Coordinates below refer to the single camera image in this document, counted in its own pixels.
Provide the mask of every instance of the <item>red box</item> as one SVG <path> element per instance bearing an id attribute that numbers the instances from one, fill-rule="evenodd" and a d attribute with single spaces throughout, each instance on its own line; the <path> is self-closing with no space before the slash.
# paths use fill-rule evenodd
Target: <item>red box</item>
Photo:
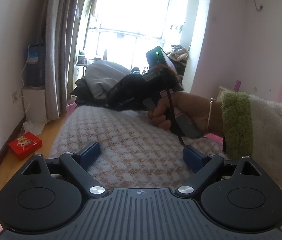
<path id="1" fill-rule="evenodd" d="M 9 147 L 19 160 L 23 160 L 25 157 L 41 148 L 42 141 L 33 133 L 28 132 L 10 142 Z"/>

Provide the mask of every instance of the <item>black cable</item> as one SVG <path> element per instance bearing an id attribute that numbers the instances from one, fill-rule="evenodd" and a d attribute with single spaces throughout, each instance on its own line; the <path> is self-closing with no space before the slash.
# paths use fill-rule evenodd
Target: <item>black cable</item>
<path id="1" fill-rule="evenodd" d="M 167 89 L 167 95 L 168 95 L 168 99 L 169 99 L 169 104 L 170 104 L 170 113 L 171 113 L 171 117 L 170 118 L 173 118 L 174 122 L 176 122 L 176 118 L 175 118 L 175 115 L 174 115 L 174 109 L 173 109 L 173 104 L 172 104 L 172 99 L 171 99 L 171 94 L 170 94 L 170 90 Z M 177 135 L 178 138 L 179 138 L 179 141 L 180 143 L 185 146 L 185 143 L 181 137 L 181 135 Z"/>

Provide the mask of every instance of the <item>curtain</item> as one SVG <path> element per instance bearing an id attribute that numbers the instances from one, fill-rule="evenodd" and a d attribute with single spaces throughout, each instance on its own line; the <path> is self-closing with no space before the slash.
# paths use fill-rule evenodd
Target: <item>curtain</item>
<path id="1" fill-rule="evenodd" d="M 67 105 L 67 79 L 78 0 L 49 0 L 46 21 L 45 96 L 47 118 L 55 120 Z"/>

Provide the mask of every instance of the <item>metal pivot cap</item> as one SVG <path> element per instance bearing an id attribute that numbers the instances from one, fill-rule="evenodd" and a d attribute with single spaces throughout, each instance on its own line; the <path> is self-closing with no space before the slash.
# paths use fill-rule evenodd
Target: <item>metal pivot cap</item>
<path id="1" fill-rule="evenodd" d="M 180 188 L 178 188 L 178 191 L 182 194 L 190 194 L 194 191 L 194 189 L 190 186 L 181 186 Z"/>
<path id="2" fill-rule="evenodd" d="M 94 186 L 94 187 L 90 188 L 89 191 L 90 191 L 90 193 L 92 193 L 92 194 L 98 195 L 98 194 L 104 193 L 104 192 L 105 192 L 105 188 L 104 188 L 104 187 L 101 187 L 101 186 Z"/>

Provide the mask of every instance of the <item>person's arm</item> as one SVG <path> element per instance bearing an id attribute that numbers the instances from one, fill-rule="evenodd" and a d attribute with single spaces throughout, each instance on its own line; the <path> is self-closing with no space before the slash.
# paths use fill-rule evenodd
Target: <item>person's arm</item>
<path id="1" fill-rule="evenodd" d="M 225 92 L 222 116 L 227 156 L 253 157 L 282 188 L 282 103 Z"/>

